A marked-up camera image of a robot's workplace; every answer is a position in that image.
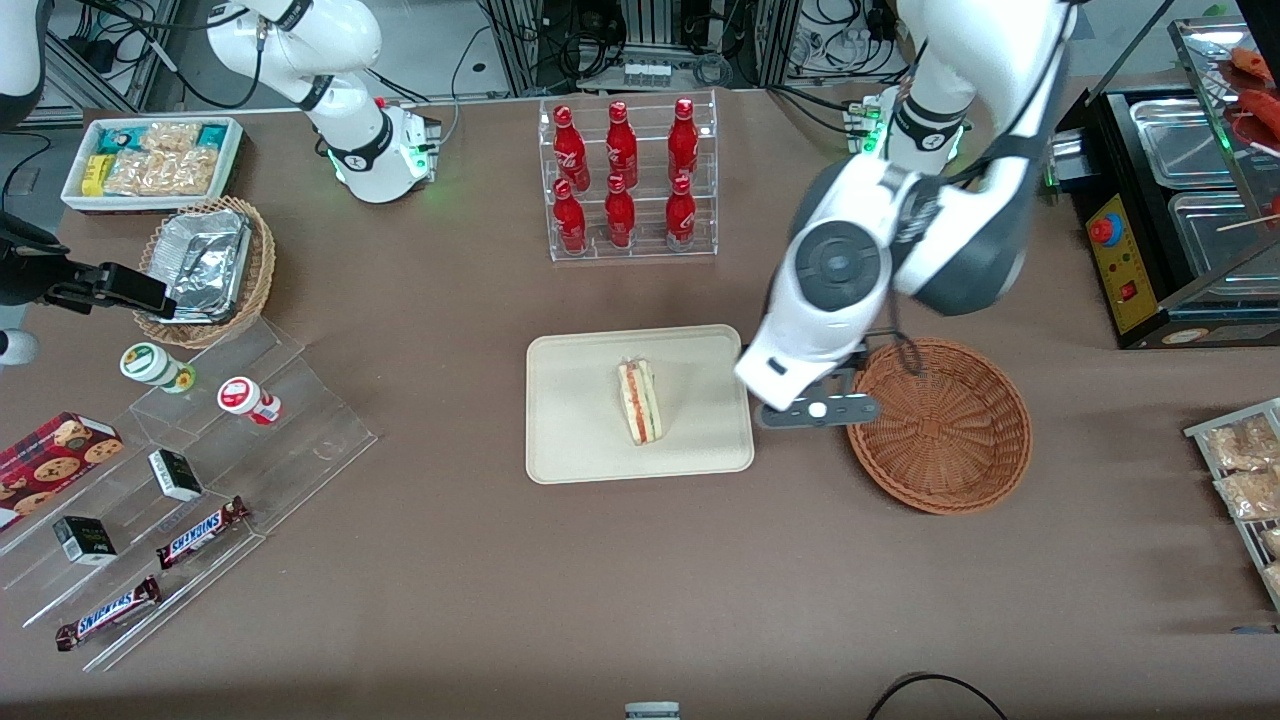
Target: red switch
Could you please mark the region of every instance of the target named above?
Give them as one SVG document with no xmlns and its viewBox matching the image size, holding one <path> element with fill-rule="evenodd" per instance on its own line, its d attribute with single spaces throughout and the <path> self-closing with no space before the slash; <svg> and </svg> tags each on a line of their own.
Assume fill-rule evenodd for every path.
<svg viewBox="0 0 1280 720">
<path fill-rule="evenodd" d="M 1111 234 L 1114 232 L 1115 228 L 1111 225 L 1111 220 L 1106 218 L 1100 218 L 1094 220 L 1092 224 L 1089 224 L 1089 240 L 1097 242 L 1098 245 L 1102 245 L 1108 240 L 1111 240 Z"/>
</svg>

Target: yogurt cup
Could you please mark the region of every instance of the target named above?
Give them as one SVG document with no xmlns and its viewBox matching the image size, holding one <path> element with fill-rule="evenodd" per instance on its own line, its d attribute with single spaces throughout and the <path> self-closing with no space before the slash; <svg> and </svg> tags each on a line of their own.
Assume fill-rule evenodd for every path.
<svg viewBox="0 0 1280 720">
<path fill-rule="evenodd" d="M 270 425 L 280 419 L 280 398 L 244 377 L 223 383 L 218 391 L 218 406 L 232 415 L 244 415 L 259 425 Z"/>
<path fill-rule="evenodd" d="M 120 374 L 170 395 L 187 392 L 196 384 L 195 368 L 174 360 L 163 347 L 152 342 L 140 342 L 125 350 L 120 356 Z"/>
</svg>

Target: acrylic display stand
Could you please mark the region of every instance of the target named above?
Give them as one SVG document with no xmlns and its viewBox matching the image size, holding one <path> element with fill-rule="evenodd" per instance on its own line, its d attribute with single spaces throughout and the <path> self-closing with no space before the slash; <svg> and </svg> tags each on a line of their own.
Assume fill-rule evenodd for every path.
<svg viewBox="0 0 1280 720">
<path fill-rule="evenodd" d="M 346 402 L 325 388 L 302 346 L 264 319 L 197 355 L 196 386 L 178 396 L 151 389 L 113 423 L 125 442 L 105 471 L 82 479 L 38 516 L 0 536 L 0 587 L 23 626 L 47 635 L 155 575 L 164 601 L 129 615 L 65 653 L 83 669 L 106 670 L 172 619 L 236 562 L 261 544 L 291 512 L 375 442 Z M 282 416 L 257 425 L 218 407 L 221 383 L 257 380 L 282 401 Z M 160 492 L 147 456 L 180 452 L 204 486 L 179 502 Z M 169 570 L 155 551 L 241 496 L 252 515 Z M 93 568 L 67 560 L 52 532 L 63 515 L 97 518 L 118 556 Z"/>
<path fill-rule="evenodd" d="M 631 188 L 636 206 L 636 236 L 627 250 L 609 242 L 604 217 L 604 199 L 608 197 L 609 161 L 604 137 L 609 132 L 609 100 L 607 97 L 580 96 L 543 100 L 539 105 L 538 150 L 543 170 L 543 204 L 547 206 L 547 237 L 552 260 L 572 263 L 591 260 L 626 260 L 630 258 L 680 259 L 714 255 L 718 238 L 719 176 L 716 138 L 719 127 L 716 117 L 716 96 L 712 92 L 654 92 L 622 96 L 627 102 L 627 115 L 636 132 L 639 147 L 639 184 Z M 690 193 L 696 202 L 694 238 L 689 250 L 675 252 L 667 247 L 667 199 L 671 197 L 671 179 L 667 174 L 667 135 L 676 117 L 676 100 L 694 101 L 694 124 L 698 126 L 698 168 Z M 556 196 L 552 183 L 559 177 L 556 164 L 556 123 L 552 110 L 567 105 L 573 110 L 573 124 L 586 142 L 586 165 L 591 173 L 591 186 L 579 193 L 577 200 L 586 213 L 586 252 L 568 255 L 556 231 L 552 205 Z"/>
</svg>

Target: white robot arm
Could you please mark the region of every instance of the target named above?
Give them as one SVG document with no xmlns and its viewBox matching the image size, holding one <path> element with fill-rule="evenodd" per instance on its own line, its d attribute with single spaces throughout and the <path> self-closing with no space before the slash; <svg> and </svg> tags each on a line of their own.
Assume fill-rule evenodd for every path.
<svg viewBox="0 0 1280 720">
<path fill-rule="evenodd" d="M 214 54 L 306 111 L 352 195 L 388 202 L 430 178 L 434 145 L 422 118 L 380 106 L 356 74 L 374 64 L 383 44 L 364 3 L 246 0 L 215 6 L 209 20 L 242 8 L 251 12 L 209 28 Z"/>
<path fill-rule="evenodd" d="M 1079 0 L 901 0 L 920 42 L 910 96 L 893 117 L 888 160 L 854 156 L 801 201 L 769 310 L 735 368 L 785 411 L 863 342 L 891 290 L 943 315 L 998 300 L 1021 269 L 1036 165 L 1065 70 Z M 974 96 L 997 140 L 954 182 L 948 140 Z"/>
</svg>

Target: brown woven basket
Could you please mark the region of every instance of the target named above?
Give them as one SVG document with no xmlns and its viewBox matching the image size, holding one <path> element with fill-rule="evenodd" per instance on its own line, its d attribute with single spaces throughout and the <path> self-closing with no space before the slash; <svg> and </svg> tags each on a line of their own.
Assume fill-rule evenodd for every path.
<svg viewBox="0 0 1280 720">
<path fill-rule="evenodd" d="M 275 272 L 275 238 L 271 237 L 271 228 L 266 227 L 257 209 L 236 197 L 219 197 L 200 202 L 178 210 L 178 214 L 212 213 L 215 210 L 237 210 L 253 222 L 253 236 L 250 240 L 248 260 L 244 265 L 244 278 L 241 281 L 239 297 L 237 299 L 239 306 L 236 315 L 221 325 L 163 325 L 142 313 L 133 313 L 142 332 L 156 342 L 202 350 L 232 332 L 247 328 L 266 305 L 266 296 L 271 292 L 271 274 Z M 138 263 L 140 270 L 146 272 L 151 264 L 151 254 L 155 252 L 159 237 L 160 228 L 157 227 L 151 233 L 151 242 L 142 251 L 142 261 Z"/>
<path fill-rule="evenodd" d="M 884 492 L 937 515 L 987 510 L 1018 487 L 1032 456 L 1032 424 L 1014 383 L 989 360 L 945 340 L 915 341 L 924 375 L 895 347 L 872 354 L 858 392 L 881 404 L 849 442 Z"/>
</svg>

